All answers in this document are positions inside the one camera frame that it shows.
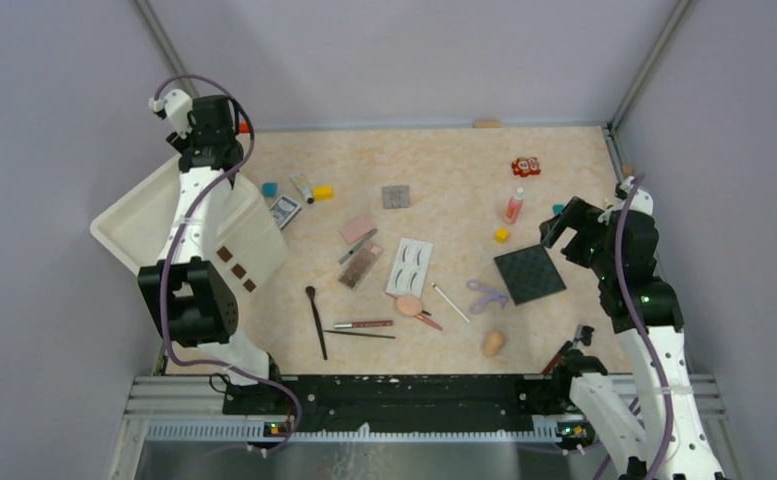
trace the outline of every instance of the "white pencil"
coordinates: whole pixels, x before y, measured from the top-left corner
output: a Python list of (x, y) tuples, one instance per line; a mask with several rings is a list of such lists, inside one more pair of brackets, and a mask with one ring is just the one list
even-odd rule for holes
[(461, 316), (462, 316), (462, 318), (464, 318), (466, 322), (470, 323), (470, 319), (469, 319), (469, 318), (467, 318), (467, 316), (466, 316), (464, 313), (462, 313), (462, 311), (461, 311), (461, 310), (459, 310), (459, 307), (457, 307), (457, 306), (456, 306), (456, 304), (455, 304), (455, 303), (453, 303), (453, 301), (452, 301), (452, 300), (450, 300), (449, 298), (447, 298), (447, 295), (445, 295), (445, 294), (444, 294), (444, 292), (442, 292), (442, 291), (441, 291), (441, 289), (440, 289), (440, 288), (438, 288), (438, 285), (436, 285), (436, 284), (434, 284), (434, 283), (433, 283), (433, 284), (432, 284), (432, 288), (434, 288), (434, 289), (435, 289), (435, 291), (436, 291), (436, 292), (438, 292), (438, 294), (439, 294), (439, 295), (441, 295), (442, 297), (444, 297), (444, 300), (446, 300), (446, 301), (447, 301), (447, 303), (449, 303), (449, 304), (450, 304), (450, 306), (451, 306), (451, 307), (453, 307), (453, 310), (455, 310), (455, 311), (456, 311), (456, 313), (458, 313), (459, 315), (461, 315)]

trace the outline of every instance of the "gray wall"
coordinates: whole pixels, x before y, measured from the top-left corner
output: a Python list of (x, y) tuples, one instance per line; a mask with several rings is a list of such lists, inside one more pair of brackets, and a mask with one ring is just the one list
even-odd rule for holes
[(700, 2), (621, 135), (695, 360), (777, 478), (777, 2)]
[(0, 1), (0, 479), (95, 479), (155, 329), (90, 221), (169, 155), (128, 2)]
[(263, 128), (608, 120), (675, 0), (152, 0)]

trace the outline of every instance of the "purple scissors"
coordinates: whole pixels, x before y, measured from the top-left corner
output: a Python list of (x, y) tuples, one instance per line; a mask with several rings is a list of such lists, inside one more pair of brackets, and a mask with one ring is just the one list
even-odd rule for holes
[(482, 313), (485, 310), (485, 307), (487, 307), (491, 302), (500, 302), (500, 308), (505, 308), (506, 302), (509, 301), (509, 296), (507, 294), (499, 290), (486, 287), (485, 285), (479, 283), (478, 280), (470, 279), (467, 281), (466, 285), (471, 290), (485, 292), (488, 294), (487, 297), (477, 300), (470, 305), (470, 313), (474, 315), (479, 315)]

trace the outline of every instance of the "white backdrop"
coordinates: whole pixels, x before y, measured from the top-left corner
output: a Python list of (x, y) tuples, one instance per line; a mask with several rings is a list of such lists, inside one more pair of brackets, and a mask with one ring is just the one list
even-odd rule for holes
[(673, 0), (152, 0), (263, 128), (608, 121)]

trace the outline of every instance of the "white plastic container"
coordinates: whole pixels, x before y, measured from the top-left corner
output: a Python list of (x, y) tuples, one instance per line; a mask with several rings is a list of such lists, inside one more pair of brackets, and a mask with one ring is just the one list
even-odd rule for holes
[[(154, 265), (167, 239), (179, 197), (178, 155), (144, 179), (93, 222), (91, 234), (134, 275)], [(260, 287), (288, 257), (288, 246), (258, 188), (243, 175), (226, 204), (218, 234), (220, 247), (232, 254), (210, 260), (236, 296)], [(233, 272), (246, 273), (238, 278)]]

